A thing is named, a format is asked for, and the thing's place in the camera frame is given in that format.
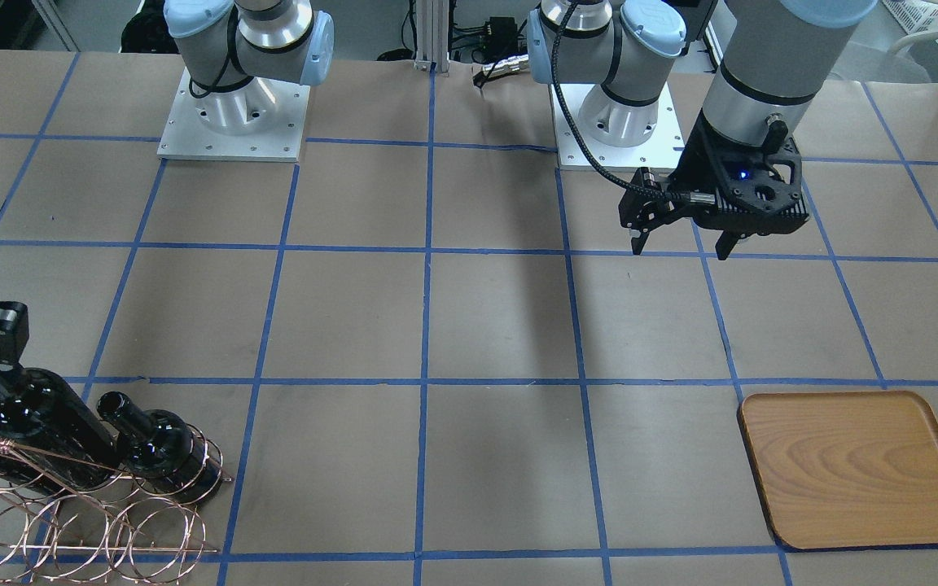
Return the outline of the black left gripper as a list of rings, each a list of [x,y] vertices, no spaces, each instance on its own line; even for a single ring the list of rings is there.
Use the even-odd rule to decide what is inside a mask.
[[[722,137],[704,114],[691,130],[673,190],[715,195],[715,204],[694,216],[700,227],[721,230],[718,260],[752,234],[791,234],[810,219],[801,185],[801,157],[787,124],[777,118],[760,124],[759,145]],[[630,250],[640,256],[651,230],[631,229]]]

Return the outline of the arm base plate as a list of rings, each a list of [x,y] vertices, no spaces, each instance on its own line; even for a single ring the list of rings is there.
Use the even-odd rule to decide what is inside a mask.
[[[157,148],[161,159],[298,162],[309,86],[256,77],[234,92],[203,98],[193,89],[183,71]]]
[[[610,172],[649,167],[670,174],[685,150],[670,88],[644,107],[614,103],[598,85],[561,85],[563,99],[591,155]]]

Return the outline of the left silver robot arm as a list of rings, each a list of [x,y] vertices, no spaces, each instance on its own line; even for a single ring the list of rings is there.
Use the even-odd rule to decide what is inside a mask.
[[[717,230],[724,260],[751,236],[792,234],[810,219],[793,131],[870,14],[871,1],[730,1],[736,25],[677,167],[661,181],[641,164],[622,181],[587,138],[617,148],[650,136],[673,62],[688,44],[664,1],[542,1],[526,18],[533,79],[588,164],[625,192],[618,205],[640,255],[651,231],[687,218]]]

